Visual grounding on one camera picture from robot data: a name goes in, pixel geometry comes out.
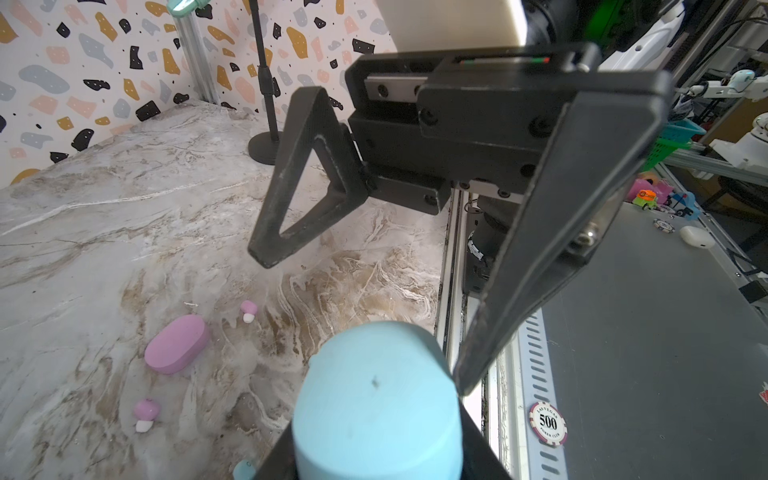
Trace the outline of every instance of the green basket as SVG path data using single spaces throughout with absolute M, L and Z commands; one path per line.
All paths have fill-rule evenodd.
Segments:
M 679 143 L 665 138 L 657 138 L 654 148 L 650 151 L 645 159 L 645 164 L 640 169 L 641 172 L 649 171 L 651 168 L 656 167 L 664 158 L 670 156 L 672 152 L 678 148 L 688 150 L 691 142 Z

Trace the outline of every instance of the pink oval foam block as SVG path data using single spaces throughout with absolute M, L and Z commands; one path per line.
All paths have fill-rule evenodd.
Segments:
M 180 316 L 149 342 L 144 361 L 160 373 L 176 373 L 194 360 L 209 338 L 210 330 L 202 316 Z
M 250 313 L 251 315 L 256 315 L 256 312 L 258 310 L 259 310 L 259 307 L 257 307 L 256 304 L 251 302 L 250 300 L 246 300 L 240 304 L 240 311 L 243 313 Z
M 144 399 L 139 401 L 134 407 L 134 416 L 139 420 L 152 421 L 160 413 L 160 404 L 153 399 Z

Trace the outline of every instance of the light blue foam cylinder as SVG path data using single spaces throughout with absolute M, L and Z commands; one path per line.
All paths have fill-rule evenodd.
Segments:
M 233 480 L 254 480 L 256 478 L 256 468 L 249 460 L 240 460 L 232 470 Z
M 435 337 L 367 323 L 310 359 L 293 413 L 301 480 L 458 480 L 462 424 Z

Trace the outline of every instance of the poker chip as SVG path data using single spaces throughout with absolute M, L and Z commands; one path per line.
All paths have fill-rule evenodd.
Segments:
M 528 411 L 528 421 L 539 439 L 553 447 L 568 438 L 568 428 L 560 412 L 549 402 L 536 402 Z
M 664 233 L 672 233 L 674 232 L 674 227 L 672 227 L 672 223 L 665 222 L 664 220 L 657 218 L 654 220 L 654 227 L 661 230 Z

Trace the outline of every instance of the patterned wall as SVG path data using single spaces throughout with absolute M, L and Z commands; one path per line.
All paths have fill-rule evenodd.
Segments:
M 195 96 L 161 3 L 0 0 L 0 187 Z
M 325 87 L 336 116 L 353 110 L 344 71 L 364 53 L 395 51 L 375 0 L 259 0 L 278 120 L 301 86 Z M 262 109 L 258 57 L 248 0 L 213 0 L 195 11 L 220 103 Z

